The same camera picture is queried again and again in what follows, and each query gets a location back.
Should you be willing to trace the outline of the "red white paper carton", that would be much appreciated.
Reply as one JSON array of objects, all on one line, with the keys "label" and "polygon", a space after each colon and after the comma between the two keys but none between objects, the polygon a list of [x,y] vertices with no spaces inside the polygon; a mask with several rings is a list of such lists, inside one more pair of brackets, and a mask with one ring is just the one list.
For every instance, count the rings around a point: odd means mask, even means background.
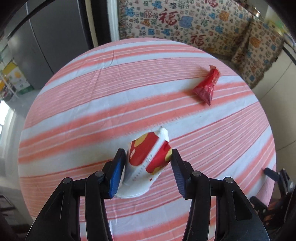
[{"label": "red white paper carton", "polygon": [[118,198],[139,197],[148,192],[171,159],[169,132],[160,127],[130,142]]}]

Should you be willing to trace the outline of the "red snack packet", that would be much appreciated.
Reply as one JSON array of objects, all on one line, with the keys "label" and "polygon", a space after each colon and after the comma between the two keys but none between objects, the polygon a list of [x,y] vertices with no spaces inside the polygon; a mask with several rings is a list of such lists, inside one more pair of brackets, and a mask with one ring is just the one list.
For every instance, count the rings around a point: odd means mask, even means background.
[{"label": "red snack packet", "polygon": [[214,87],[220,78],[220,71],[216,66],[210,65],[210,70],[203,81],[201,81],[194,89],[193,92],[203,100],[208,106],[211,105]]}]

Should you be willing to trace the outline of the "pink striped tablecloth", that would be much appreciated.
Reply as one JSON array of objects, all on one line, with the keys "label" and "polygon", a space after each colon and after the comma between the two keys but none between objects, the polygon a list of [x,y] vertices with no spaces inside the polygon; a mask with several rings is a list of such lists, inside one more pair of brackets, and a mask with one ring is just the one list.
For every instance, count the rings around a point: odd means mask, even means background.
[{"label": "pink striped tablecloth", "polygon": [[[211,105],[193,89],[220,71]],[[108,196],[118,149],[164,127],[192,166],[192,199],[171,159],[147,193]],[[268,203],[276,165],[266,114],[228,66],[192,46],[152,38],[90,50],[60,69],[21,134],[21,191],[35,219],[27,240],[269,240],[250,203]]]}]

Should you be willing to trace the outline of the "yellow green cardboard box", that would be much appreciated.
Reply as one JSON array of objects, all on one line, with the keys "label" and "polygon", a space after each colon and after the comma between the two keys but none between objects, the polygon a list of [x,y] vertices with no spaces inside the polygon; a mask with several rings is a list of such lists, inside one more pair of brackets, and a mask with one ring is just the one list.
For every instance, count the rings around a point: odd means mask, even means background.
[{"label": "yellow green cardboard box", "polygon": [[22,71],[15,63],[13,63],[13,61],[10,61],[7,66],[5,66],[2,74],[5,80],[12,84],[16,93],[19,93],[20,95],[30,92],[34,89],[27,81]]}]

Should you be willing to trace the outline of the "grey refrigerator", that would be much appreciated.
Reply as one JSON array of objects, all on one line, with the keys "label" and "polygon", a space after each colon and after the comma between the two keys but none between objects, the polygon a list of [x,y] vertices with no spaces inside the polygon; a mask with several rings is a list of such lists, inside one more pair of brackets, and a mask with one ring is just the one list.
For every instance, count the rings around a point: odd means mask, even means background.
[{"label": "grey refrigerator", "polygon": [[4,35],[13,60],[35,89],[93,47],[85,1],[25,1]]}]

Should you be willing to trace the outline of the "patterned fabric cover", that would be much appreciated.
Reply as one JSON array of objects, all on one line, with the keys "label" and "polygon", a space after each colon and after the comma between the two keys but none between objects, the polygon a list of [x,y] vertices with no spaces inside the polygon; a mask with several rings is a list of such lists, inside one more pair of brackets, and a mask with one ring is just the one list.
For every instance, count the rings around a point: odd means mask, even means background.
[{"label": "patterned fabric cover", "polygon": [[233,63],[254,88],[283,49],[274,29],[235,1],[119,1],[121,39],[169,39]]}]

